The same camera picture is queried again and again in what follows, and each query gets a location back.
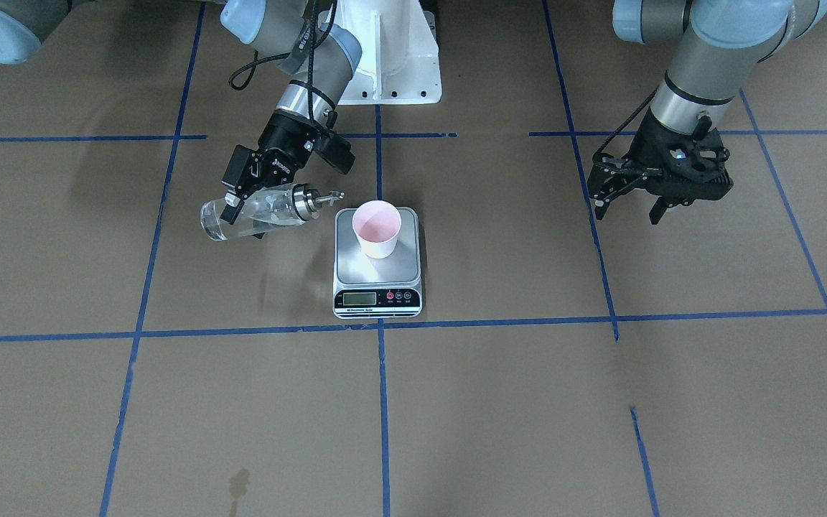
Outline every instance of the transparent bottle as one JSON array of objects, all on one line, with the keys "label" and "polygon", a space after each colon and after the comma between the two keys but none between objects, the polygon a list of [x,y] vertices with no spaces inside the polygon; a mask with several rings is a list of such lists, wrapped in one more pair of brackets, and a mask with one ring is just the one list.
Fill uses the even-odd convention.
[{"label": "transparent bottle", "polygon": [[255,236],[318,219],[318,210],[325,203],[332,205],[341,199],[344,199],[344,193],[339,191],[322,196],[311,185],[288,183],[257,190],[244,200],[234,225],[220,219],[227,205],[226,200],[211,200],[200,209],[200,223],[206,234],[217,241]]}]

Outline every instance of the pink cup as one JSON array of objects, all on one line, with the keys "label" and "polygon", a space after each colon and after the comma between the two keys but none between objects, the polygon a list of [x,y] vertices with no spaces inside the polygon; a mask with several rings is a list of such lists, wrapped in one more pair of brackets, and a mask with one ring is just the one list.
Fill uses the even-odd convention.
[{"label": "pink cup", "polygon": [[353,213],[353,232],[372,259],[391,255],[401,232],[401,213],[389,202],[365,202]]}]

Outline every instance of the scale control panel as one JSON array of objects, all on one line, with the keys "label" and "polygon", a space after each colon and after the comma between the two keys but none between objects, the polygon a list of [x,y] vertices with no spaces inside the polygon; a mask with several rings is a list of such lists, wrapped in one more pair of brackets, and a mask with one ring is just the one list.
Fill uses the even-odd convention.
[{"label": "scale control panel", "polygon": [[334,297],[338,317],[414,317],[422,308],[416,289],[347,289]]}]

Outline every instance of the white mounting bracket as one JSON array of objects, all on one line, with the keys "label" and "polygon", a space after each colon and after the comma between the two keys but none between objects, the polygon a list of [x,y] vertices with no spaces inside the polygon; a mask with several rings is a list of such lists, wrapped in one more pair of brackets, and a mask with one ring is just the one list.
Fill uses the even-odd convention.
[{"label": "white mounting bracket", "polygon": [[339,104],[439,102],[439,46],[427,16],[418,0],[342,0],[335,23],[359,40],[362,60]]}]

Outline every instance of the kitchen scale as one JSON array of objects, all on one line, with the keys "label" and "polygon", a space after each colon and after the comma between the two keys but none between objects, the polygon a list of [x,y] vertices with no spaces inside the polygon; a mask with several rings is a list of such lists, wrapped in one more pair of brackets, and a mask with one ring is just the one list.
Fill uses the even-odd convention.
[{"label": "kitchen scale", "polygon": [[334,244],[334,314],[336,317],[415,317],[423,310],[420,277],[420,229],[416,213],[401,213],[401,233],[394,252],[368,258],[353,233],[355,208],[337,213]]}]

